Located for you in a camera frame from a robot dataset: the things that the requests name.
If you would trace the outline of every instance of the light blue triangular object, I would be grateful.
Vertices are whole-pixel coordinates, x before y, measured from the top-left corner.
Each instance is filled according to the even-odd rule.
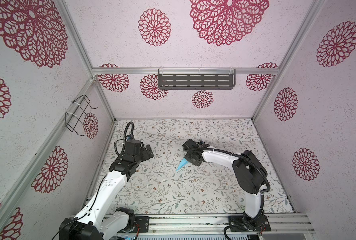
[[[178,171],[181,167],[185,166],[187,163],[188,161],[186,160],[186,158],[182,159],[176,171]]]

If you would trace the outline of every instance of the floral tablecloth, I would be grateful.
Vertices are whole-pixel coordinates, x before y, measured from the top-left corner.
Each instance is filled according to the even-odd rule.
[[[96,189],[117,155],[114,141],[123,138],[129,121],[118,121]],[[150,144],[154,158],[144,161],[116,196],[111,211],[118,207],[136,214],[242,213],[245,191],[233,170],[203,162],[190,163],[176,171],[185,156],[182,144],[189,138],[231,152],[252,151],[268,172],[271,191],[266,193],[266,212],[293,212],[277,174],[268,159],[251,120],[135,120],[134,137]],[[118,141],[118,151],[122,149]]]

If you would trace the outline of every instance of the blue object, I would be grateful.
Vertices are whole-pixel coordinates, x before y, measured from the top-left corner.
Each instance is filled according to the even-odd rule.
[[[181,162],[179,163],[176,171],[178,171],[181,167],[185,166],[186,164],[188,164],[188,161],[186,160],[186,158],[182,159]]]

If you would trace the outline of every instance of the horizontal aluminum bar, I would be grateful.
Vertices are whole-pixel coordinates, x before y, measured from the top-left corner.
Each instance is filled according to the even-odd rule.
[[[277,74],[278,68],[236,68],[236,74]],[[94,74],[158,74],[158,68],[93,68]],[[230,74],[230,68],[160,68],[161,74]]]

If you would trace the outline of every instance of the leaf pattern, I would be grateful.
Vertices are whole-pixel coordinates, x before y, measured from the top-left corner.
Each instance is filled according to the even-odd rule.
[[[231,152],[252,151],[268,172],[272,190],[265,193],[266,212],[293,212],[272,163],[251,120],[135,120],[134,137],[150,144],[154,158],[142,162],[111,206],[133,209],[136,214],[242,213],[245,191],[233,170],[203,162],[176,171],[185,156],[182,144],[189,138]],[[118,121],[106,154],[100,180],[117,157],[114,141],[123,138],[128,121]],[[118,141],[118,151],[122,141]]]

